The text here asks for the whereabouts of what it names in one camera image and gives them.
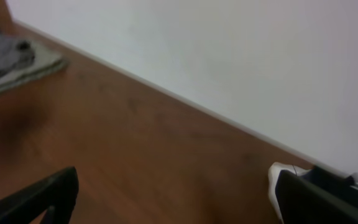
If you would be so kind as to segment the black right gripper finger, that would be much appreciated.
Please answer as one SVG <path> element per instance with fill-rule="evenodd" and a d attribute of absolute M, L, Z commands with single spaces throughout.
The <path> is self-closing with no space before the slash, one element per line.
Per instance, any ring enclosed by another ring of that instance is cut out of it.
<path fill-rule="evenodd" d="M 42 223 L 68 224 L 78 192 L 76 169 L 64 168 L 1 199 L 0 224 L 30 223 L 43 212 Z"/>

